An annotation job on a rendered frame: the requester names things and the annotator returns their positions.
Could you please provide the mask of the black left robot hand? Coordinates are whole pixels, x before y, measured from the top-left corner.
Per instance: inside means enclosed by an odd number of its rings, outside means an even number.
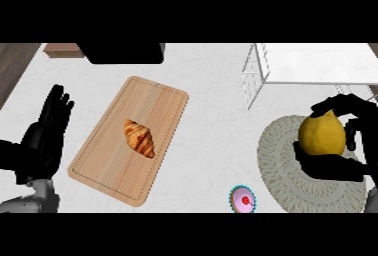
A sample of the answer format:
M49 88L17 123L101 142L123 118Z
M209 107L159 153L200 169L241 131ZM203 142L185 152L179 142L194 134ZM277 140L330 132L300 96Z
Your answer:
M0 140L0 169L15 172L17 184L51 179L60 169L64 134L74 102L64 86L48 95L39 120L30 125L20 143Z

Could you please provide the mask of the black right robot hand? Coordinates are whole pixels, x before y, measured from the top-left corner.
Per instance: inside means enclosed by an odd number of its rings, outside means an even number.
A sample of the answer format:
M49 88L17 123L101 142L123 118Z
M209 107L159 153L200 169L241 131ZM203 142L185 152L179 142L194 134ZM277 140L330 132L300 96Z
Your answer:
M356 132L362 134L367 163L337 154L309 155L300 142L293 143L296 159L302 170L315 179L362 182L364 176L378 177L378 105L355 94L339 94L312 106L312 118L323 117L330 111L337 117L354 114L346 124L346 145L356 150Z

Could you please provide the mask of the yellow lemon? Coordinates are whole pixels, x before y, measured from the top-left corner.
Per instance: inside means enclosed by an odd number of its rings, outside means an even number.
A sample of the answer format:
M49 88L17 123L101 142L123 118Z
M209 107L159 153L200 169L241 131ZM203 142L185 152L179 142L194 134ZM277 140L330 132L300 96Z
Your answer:
M309 155L342 155L346 149L346 131L334 111L321 117L308 117L299 129L299 142Z

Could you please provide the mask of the round beige woven placemat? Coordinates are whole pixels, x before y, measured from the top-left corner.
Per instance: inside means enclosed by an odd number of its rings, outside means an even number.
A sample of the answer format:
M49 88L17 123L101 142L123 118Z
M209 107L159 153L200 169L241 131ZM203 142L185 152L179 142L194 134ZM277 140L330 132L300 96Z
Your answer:
M367 181L314 179L296 160L293 143L305 116L284 116L265 128L258 161L268 190L290 213L361 213L367 203Z

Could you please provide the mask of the white tiered shelf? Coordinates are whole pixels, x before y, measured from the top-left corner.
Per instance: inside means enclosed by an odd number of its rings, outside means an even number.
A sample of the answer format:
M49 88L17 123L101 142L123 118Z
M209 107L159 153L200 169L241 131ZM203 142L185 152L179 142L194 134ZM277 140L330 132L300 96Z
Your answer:
M253 43L243 67L247 108L268 84L378 86L378 57L367 43Z

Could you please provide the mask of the wooden cutting board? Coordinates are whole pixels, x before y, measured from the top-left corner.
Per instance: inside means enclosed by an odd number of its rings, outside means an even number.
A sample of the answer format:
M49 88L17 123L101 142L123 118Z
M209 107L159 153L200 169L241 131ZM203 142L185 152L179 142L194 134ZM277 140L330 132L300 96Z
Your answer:
M70 177L134 207L147 201L188 99L131 77L71 162Z

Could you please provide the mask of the brown croissant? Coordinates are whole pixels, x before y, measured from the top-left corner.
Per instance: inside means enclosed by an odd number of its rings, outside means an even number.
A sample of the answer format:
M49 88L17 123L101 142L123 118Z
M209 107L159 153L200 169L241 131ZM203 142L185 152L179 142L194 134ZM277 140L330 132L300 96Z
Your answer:
M125 122L125 135L128 145L147 158L156 157L154 140L151 130L134 120L128 119Z

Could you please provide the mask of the pink cupcake with cherry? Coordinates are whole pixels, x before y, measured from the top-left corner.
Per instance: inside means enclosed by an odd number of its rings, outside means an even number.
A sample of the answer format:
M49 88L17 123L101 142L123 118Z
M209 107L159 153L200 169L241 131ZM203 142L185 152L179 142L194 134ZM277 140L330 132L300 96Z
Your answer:
M258 198L246 185L237 185L229 193L229 205L235 213L253 213L258 207Z

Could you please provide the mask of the brown wooden block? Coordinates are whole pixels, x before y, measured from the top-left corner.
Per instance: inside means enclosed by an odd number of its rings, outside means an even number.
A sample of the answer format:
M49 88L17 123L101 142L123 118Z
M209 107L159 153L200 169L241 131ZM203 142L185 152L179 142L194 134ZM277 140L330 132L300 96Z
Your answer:
M49 43L43 52L51 58L83 58L83 51L76 43Z

